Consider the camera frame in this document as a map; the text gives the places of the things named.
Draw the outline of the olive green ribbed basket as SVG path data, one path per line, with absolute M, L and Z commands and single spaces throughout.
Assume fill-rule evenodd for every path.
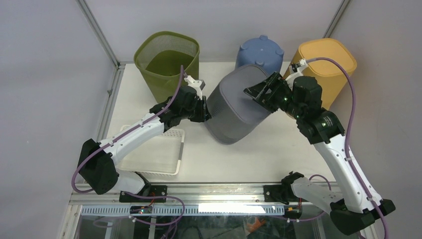
M 133 61 L 157 103 L 173 96 L 180 67 L 199 78 L 199 43 L 188 36 L 160 31 L 149 36 L 136 50 Z

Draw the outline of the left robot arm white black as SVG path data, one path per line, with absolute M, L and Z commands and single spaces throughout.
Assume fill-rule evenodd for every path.
M 174 96 L 156 104 L 138 122 L 115 136 L 96 142 L 88 139 L 82 145 L 78 166 L 72 176 L 72 188 L 78 193 L 82 190 L 75 185 L 77 175 L 90 185 L 84 193 L 94 191 L 98 195 L 110 190 L 129 192 L 137 202 L 149 198 L 150 183 L 140 173 L 118 170 L 117 165 L 132 151 L 146 141 L 159 136 L 180 121 L 206 122 L 211 118 L 206 97 L 202 94 L 204 86 L 181 86 Z

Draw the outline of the blue plastic bucket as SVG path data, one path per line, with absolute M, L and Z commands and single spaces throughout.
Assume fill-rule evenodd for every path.
M 267 35 L 251 38 L 240 44 L 235 69 L 244 65 L 256 65 L 268 75 L 280 72 L 285 51 Z

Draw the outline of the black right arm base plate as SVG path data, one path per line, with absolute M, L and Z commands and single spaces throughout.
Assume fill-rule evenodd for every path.
M 289 204 L 290 202 L 298 202 L 299 199 L 293 193 L 289 185 L 264 185 L 263 194 L 265 202 L 280 202 Z

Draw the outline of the yellow ribbed basket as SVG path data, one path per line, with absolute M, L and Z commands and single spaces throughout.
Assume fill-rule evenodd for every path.
M 349 50 L 338 40 L 321 38 L 302 43 L 293 56 L 291 64 L 298 63 L 301 59 L 330 58 L 337 62 L 349 76 L 357 67 L 357 62 Z M 318 60 L 309 63 L 303 71 L 305 76 L 315 77 L 322 87 L 322 107 L 330 109 L 333 102 L 347 83 L 345 75 L 333 63 Z

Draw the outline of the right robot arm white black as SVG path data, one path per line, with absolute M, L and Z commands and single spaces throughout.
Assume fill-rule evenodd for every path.
M 273 73 L 261 83 L 244 89 L 253 101 L 270 112 L 282 110 L 295 119 L 299 132 L 322 156 L 335 177 L 340 192 L 311 182 L 303 174 L 290 172 L 270 196 L 283 204 L 302 199 L 330 216 L 345 235 L 360 232 L 384 220 L 396 207 L 370 185 L 346 144 L 346 132 L 338 117 L 322 106 L 322 87 L 314 77 L 285 80 Z

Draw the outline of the dark grey basket liner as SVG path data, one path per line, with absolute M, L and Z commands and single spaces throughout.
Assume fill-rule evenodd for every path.
M 257 65 L 243 65 L 222 78 L 207 98 L 211 119 L 205 126 L 216 141 L 234 144 L 250 134 L 271 113 L 244 93 L 269 75 Z

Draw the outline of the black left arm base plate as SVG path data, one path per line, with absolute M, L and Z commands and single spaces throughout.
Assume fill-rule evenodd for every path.
M 147 199 L 140 199 L 130 196 L 125 192 L 121 192 L 118 201 L 120 203 L 151 203 L 152 201 L 156 203 L 165 203 L 167 201 L 165 198 L 152 199 L 151 197 L 167 196 L 167 189 L 168 186 L 166 185 L 152 185 L 148 189 L 138 193 L 138 196 L 148 197 Z

